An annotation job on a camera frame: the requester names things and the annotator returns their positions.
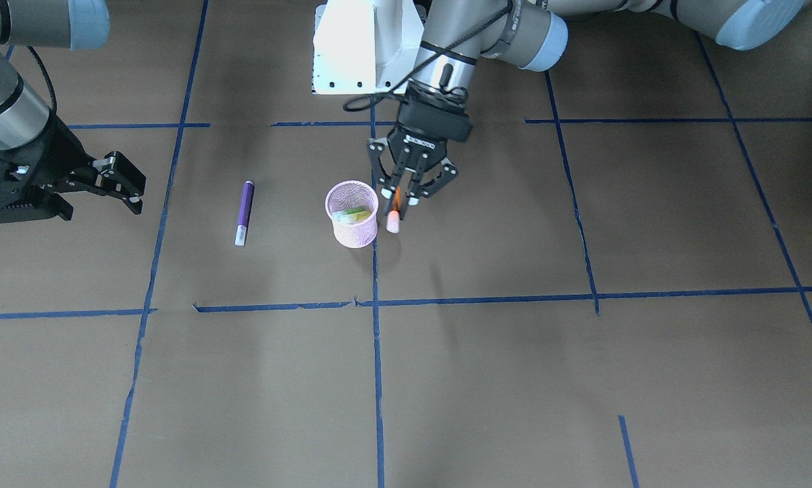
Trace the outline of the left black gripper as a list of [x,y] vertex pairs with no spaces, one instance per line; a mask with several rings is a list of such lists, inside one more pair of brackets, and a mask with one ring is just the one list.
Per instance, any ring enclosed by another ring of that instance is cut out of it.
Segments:
[[[382,157],[390,152],[390,171],[382,164]],[[458,176],[458,167],[447,158],[447,139],[431,137],[396,125],[387,139],[368,139],[367,154],[371,161],[373,183],[388,204],[402,203],[402,175],[406,169],[417,170],[410,177],[406,189],[408,206],[416,206],[421,199],[433,197]],[[434,178],[422,178],[438,169]]]

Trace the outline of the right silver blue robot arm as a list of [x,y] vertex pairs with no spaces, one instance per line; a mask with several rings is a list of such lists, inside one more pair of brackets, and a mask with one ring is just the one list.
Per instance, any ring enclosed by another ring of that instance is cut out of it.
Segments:
[[[104,1],[0,1],[0,46],[99,49],[110,34]],[[70,220],[66,192],[92,192],[142,213],[146,177],[121,152],[89,155],[0,52],[0,224]]]

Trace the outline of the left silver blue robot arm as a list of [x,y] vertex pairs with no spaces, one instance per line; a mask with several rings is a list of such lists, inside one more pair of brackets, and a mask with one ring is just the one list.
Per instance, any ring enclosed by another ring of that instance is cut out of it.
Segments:
[[395,89],[369,96],[399,103],[387,136],[368,144],[388,208],[415,206],[458,175],[447,143],[472,130],[468,87],[481,58],[542,72],[562,58],[569,25],[617,12],[653,13],[739,52],[777,36],[803,1],[433,1],[414,66]]

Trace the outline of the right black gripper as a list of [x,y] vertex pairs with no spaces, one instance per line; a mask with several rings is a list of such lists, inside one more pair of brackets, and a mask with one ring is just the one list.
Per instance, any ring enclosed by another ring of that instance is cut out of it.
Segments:
[[59,115],[50,115],[43,130],[30,142],[0,157],[12,166],[28,165],[15,183],[0,184],[0,203],[12,204],[31,186],[51,185],[54,192],[90,192],[120,201],[133,214],[141,214],[146,176],[120,151],[94,160]]

